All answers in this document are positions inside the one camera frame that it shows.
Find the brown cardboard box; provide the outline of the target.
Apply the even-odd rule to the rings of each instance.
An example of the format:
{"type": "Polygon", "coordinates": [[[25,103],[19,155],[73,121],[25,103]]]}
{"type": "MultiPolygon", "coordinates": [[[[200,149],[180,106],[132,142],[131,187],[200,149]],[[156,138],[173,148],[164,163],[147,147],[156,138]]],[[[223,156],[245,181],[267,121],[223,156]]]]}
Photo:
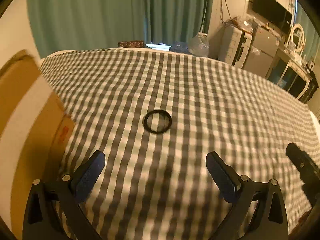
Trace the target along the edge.
{"type": "Polygon", "coordinates": [[[55,179],[74,122],[34,58],[17,52],[1,68],[1,220],[22,239],[35,179],[55,179]]]}

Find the white dressing table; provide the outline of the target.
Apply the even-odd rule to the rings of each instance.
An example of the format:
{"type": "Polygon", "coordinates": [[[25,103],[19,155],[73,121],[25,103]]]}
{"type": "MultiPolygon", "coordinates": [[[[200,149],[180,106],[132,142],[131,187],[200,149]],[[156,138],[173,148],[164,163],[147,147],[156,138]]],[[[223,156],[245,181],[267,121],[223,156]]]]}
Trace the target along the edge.
{"type": "Polygon", "coordinates": [[[266,79],[300,99],[308,90],[312,76],[283,49],[278,48],[266,79]]]}

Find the green checkered tablecloth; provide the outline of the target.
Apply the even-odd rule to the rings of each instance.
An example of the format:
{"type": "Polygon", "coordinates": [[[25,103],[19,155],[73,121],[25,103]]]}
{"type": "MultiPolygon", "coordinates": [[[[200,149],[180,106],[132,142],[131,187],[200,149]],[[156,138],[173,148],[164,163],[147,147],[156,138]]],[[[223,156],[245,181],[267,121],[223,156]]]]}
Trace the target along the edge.
{"type": "Polygon", "coordinates": [[[230,205],[205,158],[279,181],[289,230],[310,210],[294,142],[319,162],[319,123],[270,81],[220,61],[153,50],[69,51],[40,66],[75,122],[62,161],[74,171],[96,150],[105,168],[84,212],[103,239],[208,239],[230,205]]]}

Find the oval white vanity mirror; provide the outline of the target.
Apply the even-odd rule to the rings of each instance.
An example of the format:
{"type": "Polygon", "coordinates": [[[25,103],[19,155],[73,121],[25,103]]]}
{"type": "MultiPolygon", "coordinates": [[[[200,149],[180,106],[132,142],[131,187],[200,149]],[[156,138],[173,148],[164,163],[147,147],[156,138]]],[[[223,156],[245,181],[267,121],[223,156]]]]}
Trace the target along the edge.
{"type": "Polygon", "coordinates": [[[291,27],[285,44],[290,52],[302,55],[306,44],[306,37],[301,24],[296,23],[291,27]]]}

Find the grey mini fridge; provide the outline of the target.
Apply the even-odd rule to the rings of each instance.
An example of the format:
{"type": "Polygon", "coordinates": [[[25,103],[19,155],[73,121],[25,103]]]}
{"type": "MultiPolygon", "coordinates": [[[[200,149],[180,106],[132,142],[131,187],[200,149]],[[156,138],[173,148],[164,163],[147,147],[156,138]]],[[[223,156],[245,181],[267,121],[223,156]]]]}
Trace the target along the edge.
{"type": "Polygon", "coordinates": [[[243,70],[265,78],[276,54],[277,37],[262,27],[256,27],[243,70]]]}

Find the white suitcase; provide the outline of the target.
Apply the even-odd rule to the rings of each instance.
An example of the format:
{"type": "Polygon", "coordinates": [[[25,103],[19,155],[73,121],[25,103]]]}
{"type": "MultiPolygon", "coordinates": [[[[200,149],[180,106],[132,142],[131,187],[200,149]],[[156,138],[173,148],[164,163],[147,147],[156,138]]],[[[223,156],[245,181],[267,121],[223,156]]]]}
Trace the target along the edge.
{"type": "Polygon", "coordinates": [[[252,34],[233,25],[227,26],[223,33],[218,60],[242,68],[251,42],[252,34]]]}

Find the clear plastic water jug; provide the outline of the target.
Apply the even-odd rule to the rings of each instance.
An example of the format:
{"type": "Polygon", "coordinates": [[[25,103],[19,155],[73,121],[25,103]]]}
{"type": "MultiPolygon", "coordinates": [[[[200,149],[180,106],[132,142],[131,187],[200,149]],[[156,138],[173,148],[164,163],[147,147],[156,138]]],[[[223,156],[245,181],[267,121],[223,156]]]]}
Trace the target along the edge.
{"type": "Polygon", "coordinates": [[[209,41],[206,33],[197,33],[188,43],[188,50],[191,54],[200,57],[209,56],[209,41]]]}

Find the brown patterned bag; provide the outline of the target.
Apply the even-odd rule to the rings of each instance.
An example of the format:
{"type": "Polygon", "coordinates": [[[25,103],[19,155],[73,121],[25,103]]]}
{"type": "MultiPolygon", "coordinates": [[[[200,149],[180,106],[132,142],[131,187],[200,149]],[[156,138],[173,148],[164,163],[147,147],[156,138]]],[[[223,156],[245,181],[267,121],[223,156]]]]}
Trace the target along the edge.
{"type": "Polygon", "coordinates": [[[144,48],[145,43],[144,43],[144,41],[139,41],[139,40],[121,41],[121,42],[118,42],[118,47],[120,47],[120,48],[144,48]]]}

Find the teal curtain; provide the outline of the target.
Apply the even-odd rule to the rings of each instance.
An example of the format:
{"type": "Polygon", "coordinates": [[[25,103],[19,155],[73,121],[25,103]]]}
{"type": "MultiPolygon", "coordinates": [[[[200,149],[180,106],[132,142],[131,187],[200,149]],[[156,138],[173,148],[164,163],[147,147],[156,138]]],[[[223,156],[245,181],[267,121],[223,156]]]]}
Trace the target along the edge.
{"type": "Polygon", "coordinates": [[[27,0],[40,57],[119,42],[187,42],[208,31],[213,0],[27,0]]]}

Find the black wall television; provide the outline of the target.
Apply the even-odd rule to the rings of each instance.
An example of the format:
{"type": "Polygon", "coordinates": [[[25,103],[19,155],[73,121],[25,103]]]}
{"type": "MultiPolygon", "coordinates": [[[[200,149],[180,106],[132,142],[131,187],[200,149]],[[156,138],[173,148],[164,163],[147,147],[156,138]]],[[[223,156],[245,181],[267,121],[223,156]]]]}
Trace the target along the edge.
{"type": "Polygon", "coordinates": [[[253,0],[252,10],[274,24],[284,34],[289,33],[292,14],[276,0],[253,0]]]}

